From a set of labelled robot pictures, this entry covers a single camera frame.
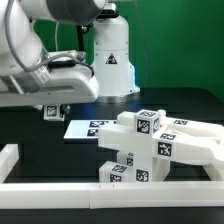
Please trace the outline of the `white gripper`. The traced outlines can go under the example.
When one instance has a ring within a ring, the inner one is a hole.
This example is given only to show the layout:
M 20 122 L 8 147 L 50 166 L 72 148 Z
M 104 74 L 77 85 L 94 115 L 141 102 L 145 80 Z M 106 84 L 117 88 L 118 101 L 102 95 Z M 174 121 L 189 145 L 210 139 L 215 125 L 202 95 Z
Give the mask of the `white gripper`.
M 62 113 L 68 115 L 69 104 L 94 102 L 99 84 L 90 68 L 84 65 L 39 70 L 26 73 L 9 53 L 0 54 L 0 107 L 64 104 Z

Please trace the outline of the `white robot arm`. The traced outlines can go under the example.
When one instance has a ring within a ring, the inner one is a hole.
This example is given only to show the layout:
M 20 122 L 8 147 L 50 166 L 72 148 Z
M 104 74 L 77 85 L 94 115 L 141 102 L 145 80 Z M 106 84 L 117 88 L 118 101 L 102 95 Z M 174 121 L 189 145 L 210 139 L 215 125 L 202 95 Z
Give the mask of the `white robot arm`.
M 72 53 L 49 53 L 37 20 L 91 24 L 107 0 L 0 0 L 0 108 L 94 102 L 93 68 Z

